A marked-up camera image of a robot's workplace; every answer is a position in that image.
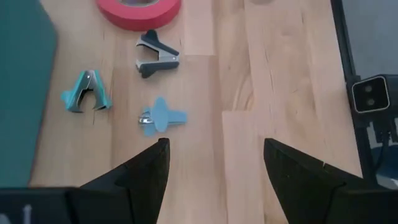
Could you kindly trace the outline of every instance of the black cable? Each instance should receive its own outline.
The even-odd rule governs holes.
[[[383,134],[383,142],[380,149],[379,157],[377,159],[376,165],[374,166],[375,173],[380,169],[380,166],[383,163],[384,158],[386,157],[386,152],[389,147],[389,142],[390,142],[390,133]]]

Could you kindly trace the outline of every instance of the wooden surface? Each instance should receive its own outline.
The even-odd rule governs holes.
[[[184,0],[161,41],[176,71],[143,80],[140,35],[111,25],[92,0],[41,0],[59,43],[31,185],[81,185],[171,140],[158,223],[286,223],[262,159],[276,138],[361,175],[329,0]],[[98,69],[111,110],[65,111],[62,91]],[[157,96],[188,123],[146,138],[137,124]]]

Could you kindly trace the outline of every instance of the wood plank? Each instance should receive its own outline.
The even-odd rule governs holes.
[[[43,0],[42,4],[55,23],[58,49],[30,184],[81,185],[112,167],[112,125],[107,111],[91,109],[93,95],[83,102],[84,114],[65,111],[60,95],[86,69],[99,69],[110,93],[116,33],[104,26],[108,21],[98,19],[92,2]]]
[[[244,0],[219,0],[216,4],[218,74],[223,110],[251,110],[253,87]]]
[[[360,174],[328,1],[244,6],[259,134]],[[266,220],[286,222],[265,167],[261,178]]]
[[[216,58],[185,57],[180,71],[162,95],[171,108],[187,110],[188,123],[165,134],[172,156],[159,223],[226,223],[222,133],[215,128],[222,126]]]
[[[228,223],[264,223],[258,136],[251,112],[224,112],[224,154]]]
[[[213,0],[183,1],[187,55],[215,55]]]

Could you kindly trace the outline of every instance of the staple remover jaw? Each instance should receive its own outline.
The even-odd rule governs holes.
[[[148,30],[146,34],[142,34],[140,39],[137,41],[136,46],[148,47],[159,54],[158,61],[136,61],[137,69],[143,78],[149,78],[158,70],[173,69],[180,65],[180,53],[159,42],[159,38],[155,30]]]
[[[97,70],[87,70],[80,73],[78,81],[72,90],[64,91],[61,99],[65,102],[68,111],[82,113],[80,103],[87,91],[93,91],[95,95],[94,110],[110,108],[111,100],[106,96],[103,82]]]

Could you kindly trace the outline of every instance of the black frame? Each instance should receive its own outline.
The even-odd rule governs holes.
[[[351,85],[358,81],[355,68],[353,65],[353,56],[351,53],[347,26],[345,22],[345,14],[343,10],[342,0],[331,0],[331,7],[333,17],[335,20],[336,34],[338,45],[340,49],[341,62],[343,65],[344,78],[346,81],[347,94],[349,98],[349,105],[351,109],[351,117],[353,119],[356,143],[358,146],[359,160],[361,163],[363,178],[369,182],[377,183],[376,172],[373,169],[373,157],[369,143],[368,132],[366,128],[368,123],[360,120],[359,116],[353,110],[353,99],[351,97]]]

